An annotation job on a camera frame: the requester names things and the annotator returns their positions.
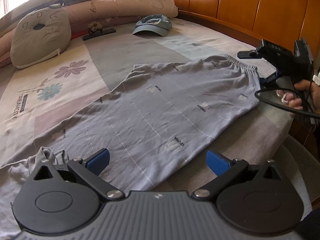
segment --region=blue flower print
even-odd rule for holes
[[[38,100],[48,100],[49,98],[53,98],[56,94],[60,92],[62,85],[52,84],[50,87],[45,87],[40,94],[38,94]]]

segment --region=fingernail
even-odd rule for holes
[[[283,97],[281,98],[281,102],[285,105],[287,105],[289,103],[289,101],[286,101],[287,94],[284,94]]]

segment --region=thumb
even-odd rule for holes
[[[305,79],[301,80],[299,83],[294,84],[294,87],[300,91],[308,90],[309,86],[310,86],[310,81]]]

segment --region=cap brim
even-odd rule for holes
[[[154,33],[157,33],[161,36],[167,36],[169,31],[164,29],[164,28],[160,28],[158,26],[153,26],[153,25],[141,25],[141,26],[138,26],[136,27],[132,34],[136,34],[136,33],[139,33],[139,32],[143,32],[143,31],[149,31],[149,32],[154,32]]]

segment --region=wooden bed frame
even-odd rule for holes
[[[306,38],[314,58],[320,49],[320,0],[174,0],[179,18],[257,46],[261,39],[293,51]]]

